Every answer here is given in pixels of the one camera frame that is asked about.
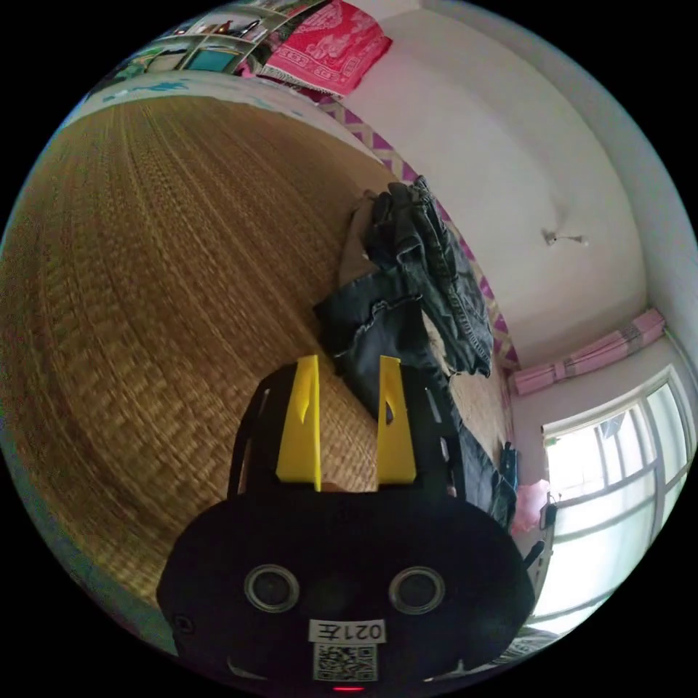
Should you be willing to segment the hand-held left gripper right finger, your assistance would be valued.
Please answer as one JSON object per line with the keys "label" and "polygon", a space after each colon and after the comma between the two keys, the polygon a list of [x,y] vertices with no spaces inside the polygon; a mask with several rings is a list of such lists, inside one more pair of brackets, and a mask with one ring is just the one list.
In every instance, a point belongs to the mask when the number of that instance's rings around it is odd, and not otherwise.
{"label": "hand-held left gripper right finger", "polygon": [[413,484],[416,477],[401,362],[397,358],[381,356],[377,483]]}

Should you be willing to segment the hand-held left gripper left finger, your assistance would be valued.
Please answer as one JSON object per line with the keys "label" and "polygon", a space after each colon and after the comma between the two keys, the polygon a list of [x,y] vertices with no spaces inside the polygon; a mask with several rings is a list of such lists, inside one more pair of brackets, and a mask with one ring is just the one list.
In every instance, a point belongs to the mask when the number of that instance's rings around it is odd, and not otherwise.
{"label": "hand-held left gripper left finger", "polygon": [[319,407],[318,356],[304,356],[295,364],[276,464],[284,484],[321,490]]}

